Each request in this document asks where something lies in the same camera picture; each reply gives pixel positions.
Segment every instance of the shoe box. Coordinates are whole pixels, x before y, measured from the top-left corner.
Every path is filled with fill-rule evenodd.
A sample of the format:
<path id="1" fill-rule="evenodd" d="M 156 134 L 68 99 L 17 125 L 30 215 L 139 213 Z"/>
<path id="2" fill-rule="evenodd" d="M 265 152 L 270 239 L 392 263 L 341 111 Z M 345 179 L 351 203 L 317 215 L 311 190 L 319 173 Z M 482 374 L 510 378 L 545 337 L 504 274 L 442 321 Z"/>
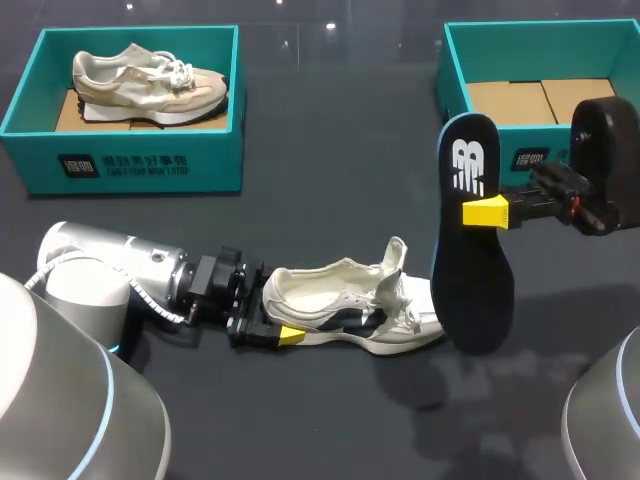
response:
<path id="1" fill-rule="evenodd" d="M 436 79 L 446 121 L 481 112 L 498 125 L 503 185 L 544 159 L 567 162 L 582 100 L 619 95 L 640 108 L 635 20 L 447 23 Z"/>
<path id="2" fill-rule="evenodd" d="M 73 90 L 74 55 L 113 56 L 131 43 L 225 75 L 227 112 L 181 127 L 85 122 Z M 238 192 L 245 101 L 237 26 L 45 29 L 0 141 L 35 195 Z"/>

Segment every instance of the black insole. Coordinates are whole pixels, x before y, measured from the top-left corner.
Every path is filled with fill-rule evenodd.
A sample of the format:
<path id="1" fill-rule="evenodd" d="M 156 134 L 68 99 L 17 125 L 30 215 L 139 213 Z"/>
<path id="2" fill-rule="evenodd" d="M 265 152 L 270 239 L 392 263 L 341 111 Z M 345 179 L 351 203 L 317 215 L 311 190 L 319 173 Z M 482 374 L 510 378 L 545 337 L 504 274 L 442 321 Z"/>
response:
<path id="1" fill-rule="evenodd" d="M 495 228 L 464 226 L 462 204 L 498 194 L 500 138 L 486 116 L 453 118 L 438 145 L 440 233 L 431 293 L 438 320 L 460 351 L 490 353 L 513 321 L 514 285 Z"/>

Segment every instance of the white cable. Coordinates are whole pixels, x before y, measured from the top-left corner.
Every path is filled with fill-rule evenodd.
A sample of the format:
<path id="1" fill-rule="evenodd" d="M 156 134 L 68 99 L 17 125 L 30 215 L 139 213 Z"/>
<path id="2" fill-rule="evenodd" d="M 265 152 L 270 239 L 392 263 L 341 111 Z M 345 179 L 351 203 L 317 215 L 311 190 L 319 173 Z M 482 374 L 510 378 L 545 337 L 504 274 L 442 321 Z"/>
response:
<path id="1" fill-rule="evenodd" d="M 29 279 L 27 283 L 24 284 L 24 288 L 26 288 L 27 290 L 31 290 L 58 265 L 61 265 L 65 262 L 69 262 L 71 260 L 79 260 L 79 259 L 97 260 L 103 263 L 104 265 L 106 265 L 107 267 L 111 268 L 112 270 L 115 270 L 116 272 L 124 276 L 125 280 L 127 280 L 127 282 L 129 282 L 129 285 L 131 285 L 131 288 L 133 288 L 133 290 L 138 295 L 140 295 L 140 298 L 142 298 L 144 303 L 149 305 L 149 307 L 151 307 L 154 312 L 156 312 L 162 318 L 169 320 L 172 323 L 184 323 L 185 321 L 184 317 L 181 317 L 180 315 L 176 315 L 175 313 L 171 313 L 165 310 L 164 308 L 162 308 L 160 305 L 158 305 L 155 302 L 155 300 L 151 298 L 151 296 L 144 290 L 144 288 L 140 286 L 140 284 L 135 280 L 135 278 L 133 278 L 129 273 L 127 273 L 120 265 L 109 263 L 97 255 L 91 255 L 89 253 L 82 252 L 82 251 L 64 253 L 59 257 L 56 257 L 55 259 L 51 260 L 44 267 L 38 270 Z"/>

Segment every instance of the dark surface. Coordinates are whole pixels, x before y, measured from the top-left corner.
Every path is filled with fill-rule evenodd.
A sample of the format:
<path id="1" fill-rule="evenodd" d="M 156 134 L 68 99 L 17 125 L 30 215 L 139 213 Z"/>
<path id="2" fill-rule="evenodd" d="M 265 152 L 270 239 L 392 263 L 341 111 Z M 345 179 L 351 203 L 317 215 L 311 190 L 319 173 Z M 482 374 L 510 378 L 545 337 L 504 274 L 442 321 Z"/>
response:
<path id="1" fill-rule="evenodd" d="M 29 200 L 2 152 L 0 270 L 16 279 L 59 220 L 291 267 L 376 262 L 399 235 L 408 272 L 427 276 L 442 22 L 640 14 L 631 0 L 130 1 L 0 1 L 0 112 L 43 26 L 239 22 L 250 94 L 242 195 Z M 562 405 L 638 322 L 640 231 L 584 238 L 544 220 L 502 240 L 516 317 L 489 357 L 449 343 L 397 358 L 350 345 L 234 352 L 215 331 L 188 350 L 147 331 L 136 365 L 147 360 L 171 417 L 169 480 L 569 479 Z"/>

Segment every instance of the sneaker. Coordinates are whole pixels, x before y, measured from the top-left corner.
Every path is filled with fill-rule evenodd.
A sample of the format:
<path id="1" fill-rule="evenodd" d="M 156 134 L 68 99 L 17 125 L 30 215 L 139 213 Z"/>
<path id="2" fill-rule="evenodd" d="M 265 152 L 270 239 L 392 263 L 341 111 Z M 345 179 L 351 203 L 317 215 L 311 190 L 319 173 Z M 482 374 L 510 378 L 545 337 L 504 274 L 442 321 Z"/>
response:
<path id="1" fill-rule="evenodd" d="M 223 75 L 135 44 L 115 57 L 78 52 L 73 83 L 88 122 L 140 119 L 187 125 L 219 115 L 228 103 Z"/>
<path id="2" fill-rule="evenodd" d="M 429 280 L 402 273 L 407 247 L 393 237 L 379 265 L 350 258 L 315 270 L 276 269 L 262 296 L 267 316 L 307 333 L 298 345 L 334 340 L 376 355 L 406 352 L 442 335 Z"/>

